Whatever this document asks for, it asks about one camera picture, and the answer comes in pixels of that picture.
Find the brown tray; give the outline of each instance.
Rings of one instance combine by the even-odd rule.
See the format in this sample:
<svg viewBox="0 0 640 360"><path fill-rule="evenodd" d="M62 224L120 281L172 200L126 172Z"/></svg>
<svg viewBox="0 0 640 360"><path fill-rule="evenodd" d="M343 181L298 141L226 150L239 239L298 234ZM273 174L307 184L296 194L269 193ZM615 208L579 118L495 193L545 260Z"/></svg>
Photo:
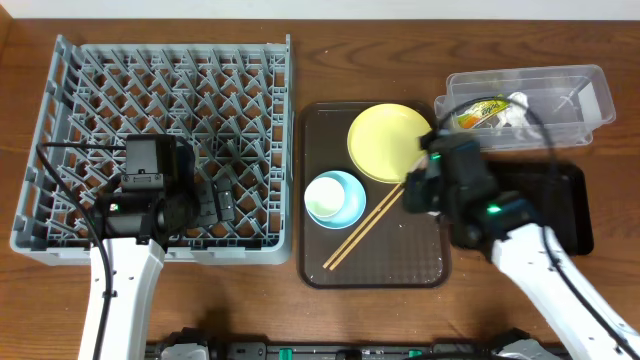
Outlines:
<svg viewBox="0 0 640 360"><path fill-rule="evenodd" d="M451 272L448 230L436 218L411 215L397 201L351 253L333 271L322 265L358 227L369 212L395 185L374 181L353 164L347 150L347 134L353 120L363 110L381 102L317 103L307 106L297 123L301 146L295 154L302 174L296 177L301 194L309 182L329 170L353 174L367 194L365 213L354 225L330 230L309 217L304 202L298 227L298 271L314 288L433 288L442 285ZM433 111L421 102L403 103L425 119Z"/></svg>

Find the chopsticks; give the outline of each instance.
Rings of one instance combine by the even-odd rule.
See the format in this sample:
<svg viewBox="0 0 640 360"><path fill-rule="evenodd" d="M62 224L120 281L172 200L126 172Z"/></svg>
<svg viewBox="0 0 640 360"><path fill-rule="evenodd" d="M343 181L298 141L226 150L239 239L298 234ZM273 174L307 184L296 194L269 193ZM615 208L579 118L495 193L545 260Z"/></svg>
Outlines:
<svg viewBox="0 0 640 360"><path fill-rule="evenodd" d="M344 258L349 255L351 250L358 245L360 240L367 235L369 230L384 216L384 214L393 206L393 204L400 198L404 188L402 184L396 185L387 196L369 213L369 215L360 223L360 225L349 235L342 245L336 250L333 255L322 265L323 268L329 267L329 270L333 270L340 264Z"/></svg>

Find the wooden surface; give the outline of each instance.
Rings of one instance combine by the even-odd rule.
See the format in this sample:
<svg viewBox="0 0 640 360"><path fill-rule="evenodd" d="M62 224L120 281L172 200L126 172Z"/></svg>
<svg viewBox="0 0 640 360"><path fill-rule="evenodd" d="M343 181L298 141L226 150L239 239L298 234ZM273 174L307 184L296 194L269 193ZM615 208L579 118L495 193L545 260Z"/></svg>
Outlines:
<svg viewBox="0 0 640 360"><path fill-rule="evenodd" d="M11 15L9 15L7 10L0 6L0 57L2 56L4 42L7 39L7 35L9 35L9 28L11 27L12 22L13 19L11 18Z"/></svg>
<svg viewBox="0 0 640 360"><path fill-rule="evenodd" d="M298 112L323 100L432 104L454 72L600 65L618 118L590 146L561 152L586 174L596 242L575 261L640 328L640 23L19 20L0 61L0 358L75 358L87 306L88 267L47 267L7 244L55 36L76 45L266 43L287 33ZM317 291L299 280L296 251L281 266L168 264L149 339L191 326L222 337L415 343L486 339L515 326L557 341L528 299L477 253L453 250L453 274L436 290Z"/></svg>

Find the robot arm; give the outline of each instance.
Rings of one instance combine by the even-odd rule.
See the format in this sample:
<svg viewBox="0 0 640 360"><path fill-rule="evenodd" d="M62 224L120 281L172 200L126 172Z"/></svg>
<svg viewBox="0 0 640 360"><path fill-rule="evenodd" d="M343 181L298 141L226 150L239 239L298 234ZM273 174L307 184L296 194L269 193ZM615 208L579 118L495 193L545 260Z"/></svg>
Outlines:
<svg viewBox="0 0 640 360"><path fill-rule="evenodd" d="M578 271L549 228L551 251L571 283L607 323L640 353L640 336L615 313ZM578 301L554 270L542 243L541 228L527 224L508 233L509 239L493 243L491 262L531 299L558 335L573 359L632 359Z"/></svg>
<svg viewBox="0 0 640 360"><path fill-rule="evenodd" d="M111 269L113 290L100 359L142 359L146 345L151 301L164 250L155 241L136 244L136 238L103 240ZM79 360L93 359L93 351L102 311L104 268L97 248L90 251L91 291L82 333Z"/></svg>
<svg viewBox="0 0 640 360"><path fill-rule="evenodd" d="M536 211L519 193L500 191L470 135L428 134L421 144L431 154L430 161L426 169L407 176L406 210L442 212L452 223L452 245L481 251L513 280L573 359L640 359L638 333L580 274L548 228L545 245ZM583 305L570 286L593 310Z"/></svg>

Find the bowl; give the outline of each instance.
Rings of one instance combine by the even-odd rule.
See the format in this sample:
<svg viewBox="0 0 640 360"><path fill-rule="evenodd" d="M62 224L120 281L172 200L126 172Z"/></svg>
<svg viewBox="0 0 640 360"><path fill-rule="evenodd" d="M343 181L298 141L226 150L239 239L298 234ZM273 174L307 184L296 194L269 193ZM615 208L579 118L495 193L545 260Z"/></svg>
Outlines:
<svg viewBox="0 0 640 360"><path fill-rule="evenodd" d="M360 183L355 176L344 171L328 171L319 175L313 181L322 178L330 178L340 183L345 194L344 204L337 213L326 218L315 216L309 211L309 208L307 208L309 217L318 225L327 229L344 229L355 224L364 213L367 205L367 196L362 183Z"/></svg>
<svg viewBox="0 0 640 360"><path fill-rule="evenodd" d="M307 186L304 206L316 218L328 219L342 209L344 198L344 188L338 180L319 176Z"/></svg>

